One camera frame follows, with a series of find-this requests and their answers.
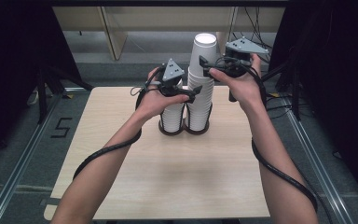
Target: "cup stack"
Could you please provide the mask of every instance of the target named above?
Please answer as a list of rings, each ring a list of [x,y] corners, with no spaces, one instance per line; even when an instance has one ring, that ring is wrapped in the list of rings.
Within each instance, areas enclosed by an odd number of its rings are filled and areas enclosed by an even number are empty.
[[[189,133],[202,134],[209,127],[214,80],[203,75],[203,69],[200,66],[200,55],[209,62],[215,62],[217,59],[216,44],[216,37],[211,34],[199,34],[194,39],[188,67],[187,86],[190,90],[202,86],[202,90],[196,96],[193,104],[186,105],[185,128]]]
[[[182,79],[176,86],[178,88],[182,88]],[[185,104],[183,103],[167,106],[160,115],[160,120],[158,123],[159,130],[167,135],[179,134],[183,130],[182,124],[184,109]]]

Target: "wooden table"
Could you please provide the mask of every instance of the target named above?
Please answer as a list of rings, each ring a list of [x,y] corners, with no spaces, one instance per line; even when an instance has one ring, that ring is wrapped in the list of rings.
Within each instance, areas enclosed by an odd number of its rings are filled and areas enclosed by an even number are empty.
[[[100,149],[134,110],[127,87],[95,88],[89,97],[51,198],[60,199],[77,166]],[[268,217],[251,132],[227,87],[214,87],[210,128],[167,136],[159,117],[132,145],[94,219]],[[56,206],[48,204],[45,218]]]

